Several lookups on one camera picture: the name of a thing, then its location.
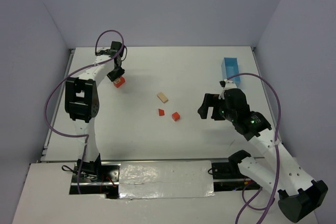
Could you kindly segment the blue plastic box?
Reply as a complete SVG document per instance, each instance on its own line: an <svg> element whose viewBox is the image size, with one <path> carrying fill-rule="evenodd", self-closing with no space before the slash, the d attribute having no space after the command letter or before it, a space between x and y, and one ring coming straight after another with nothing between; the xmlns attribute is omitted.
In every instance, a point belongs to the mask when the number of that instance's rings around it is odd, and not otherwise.
<svg viewBox="0 0 336 224"><path fill-rule="evenodd" d="M224 58L221 64L222 68L222 79L227 79L229 77L235 76L239 74L239 67L238 67L238 61L236 58ZM240 76L236 76L230 79L231 81L235 82L237 87L239 87L241 80Z"/></svg>

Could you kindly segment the natural wood block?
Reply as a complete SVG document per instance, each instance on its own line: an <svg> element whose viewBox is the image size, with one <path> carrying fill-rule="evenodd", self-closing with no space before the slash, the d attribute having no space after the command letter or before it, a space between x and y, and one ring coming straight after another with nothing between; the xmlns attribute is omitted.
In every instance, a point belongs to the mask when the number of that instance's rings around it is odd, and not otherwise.
<svg viewBox="0 0 336 224"><path fill-rule="evenodd" d="M166 103L168 101L168 98L166 97L166 95L163 93L163 92L159 92L157 94L157 97L159 98L159 100L162 102L162 103Z"/></svg>

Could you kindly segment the red cube with window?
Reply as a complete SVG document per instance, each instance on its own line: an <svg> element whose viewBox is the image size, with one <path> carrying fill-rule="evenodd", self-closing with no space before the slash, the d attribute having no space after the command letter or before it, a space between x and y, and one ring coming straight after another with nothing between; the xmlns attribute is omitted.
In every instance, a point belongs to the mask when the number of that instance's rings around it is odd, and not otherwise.
<svg viewBox="0 0 336 224"><path fill-rule="evenodd" d="M114 86L116 87L116 88L119 88L121 85L122 85L122 83L121 82L118 82L118 83L113 83L114 84Z"/></svg>

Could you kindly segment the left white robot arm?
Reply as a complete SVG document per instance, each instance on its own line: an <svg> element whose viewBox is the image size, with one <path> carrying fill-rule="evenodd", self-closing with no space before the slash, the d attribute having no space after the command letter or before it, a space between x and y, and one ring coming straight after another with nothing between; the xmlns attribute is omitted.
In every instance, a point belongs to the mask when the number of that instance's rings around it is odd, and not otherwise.
<svg viewBox="0 0 336 224"><path fill-rule="evenodd" d="M98 85L104 78L108 78L116 88L125 83L125 70L121 67L123 53L122 43L113 41L109 49L97 52L98 63L95 66L78 77L67 78L65 83L65 111L74 121L76 134L84 135L79 141L86 150L80 152L77 160L84 174L100 176L102 173L94 127L100 108Z"/></svg>

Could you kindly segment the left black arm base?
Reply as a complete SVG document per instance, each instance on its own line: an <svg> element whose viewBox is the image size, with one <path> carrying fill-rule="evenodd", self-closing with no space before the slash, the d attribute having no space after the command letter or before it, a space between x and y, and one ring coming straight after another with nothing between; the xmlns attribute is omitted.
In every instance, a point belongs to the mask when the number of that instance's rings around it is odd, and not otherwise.
<svg viewBox="0 0 336 224"><path fill-rule="evenodd" d="M119 198L120 164L103 164L97 173L85 172L82 166L62 165L61 170L71 174L70 195L102 195L107 199Z"/></svg>

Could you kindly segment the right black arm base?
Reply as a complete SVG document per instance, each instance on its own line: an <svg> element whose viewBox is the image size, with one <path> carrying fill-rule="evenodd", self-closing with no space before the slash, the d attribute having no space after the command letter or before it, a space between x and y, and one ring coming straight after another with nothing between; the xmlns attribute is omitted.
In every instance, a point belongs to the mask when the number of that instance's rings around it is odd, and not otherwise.
<svg viewBox="0 0 336 224"><path fill-rule="evenodd" d="M242 175L230 162L211 163L211 168L207 171L213 178L215 192L220 191L240 191L246 185L253 184L252 189L258 189L252 179Z"/></svg>

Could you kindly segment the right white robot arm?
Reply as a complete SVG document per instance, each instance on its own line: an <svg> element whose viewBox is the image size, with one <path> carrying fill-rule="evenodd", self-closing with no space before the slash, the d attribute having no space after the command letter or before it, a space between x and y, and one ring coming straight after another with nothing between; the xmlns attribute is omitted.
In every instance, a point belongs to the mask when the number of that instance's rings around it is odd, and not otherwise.
<svg viewBox="0 0 336 224"><path fill-rule="evenodd" d="M261 113L250 110L241 89L205 94L197 110L201 119L207 118L209 108L213 109L213 120L232 123L234 129L263 154L272 168L268 170L247 151L241 150L228 158L231 173L249 177L274 194L279 209L293 223L321 206L328 192L326 183L315 180L303 170L284 145L275 139L275 130L267 119Z"/></svg>

